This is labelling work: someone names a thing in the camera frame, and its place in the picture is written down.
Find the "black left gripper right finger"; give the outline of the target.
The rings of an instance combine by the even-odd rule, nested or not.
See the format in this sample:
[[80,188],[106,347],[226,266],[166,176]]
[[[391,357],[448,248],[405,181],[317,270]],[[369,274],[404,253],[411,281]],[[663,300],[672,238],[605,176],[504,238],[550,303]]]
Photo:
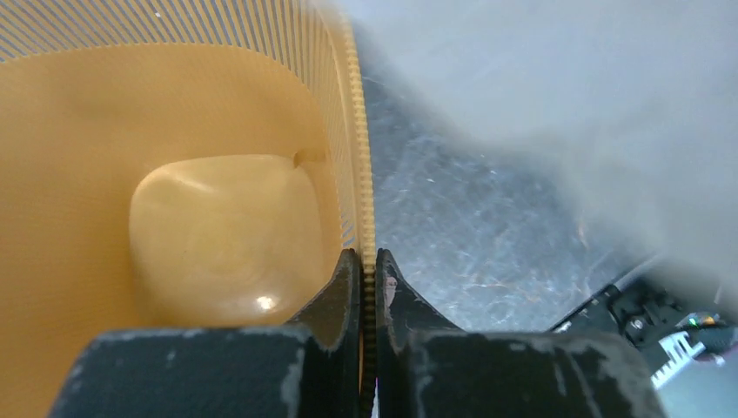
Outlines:
[[376,259],[382,417],[662,417],[641,355],[602,332],[467,332]]

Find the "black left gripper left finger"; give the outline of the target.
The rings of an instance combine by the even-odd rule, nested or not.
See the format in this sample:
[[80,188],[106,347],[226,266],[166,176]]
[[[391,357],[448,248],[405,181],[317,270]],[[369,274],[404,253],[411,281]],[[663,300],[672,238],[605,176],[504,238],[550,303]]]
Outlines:
[[77,357],[53,417],[356,417],[359,279],[352,249],[285,324],[100,334]]

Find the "yellow mesh trash bin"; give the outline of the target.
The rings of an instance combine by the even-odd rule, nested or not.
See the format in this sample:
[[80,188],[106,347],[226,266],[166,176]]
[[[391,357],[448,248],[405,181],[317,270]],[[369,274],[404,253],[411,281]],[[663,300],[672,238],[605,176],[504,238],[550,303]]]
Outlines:
[[326,1],[2,2],[2,416],[98,334],[276,325],[373,267],[371,182]]

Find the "cream translucent plastic trash bag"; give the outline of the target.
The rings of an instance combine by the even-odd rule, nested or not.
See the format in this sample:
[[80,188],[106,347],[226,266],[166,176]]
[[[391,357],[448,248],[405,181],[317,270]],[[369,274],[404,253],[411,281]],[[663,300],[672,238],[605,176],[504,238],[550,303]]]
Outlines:
[[549,171],[584,214],[737,300],[734,1],[319,1],[456,149]]

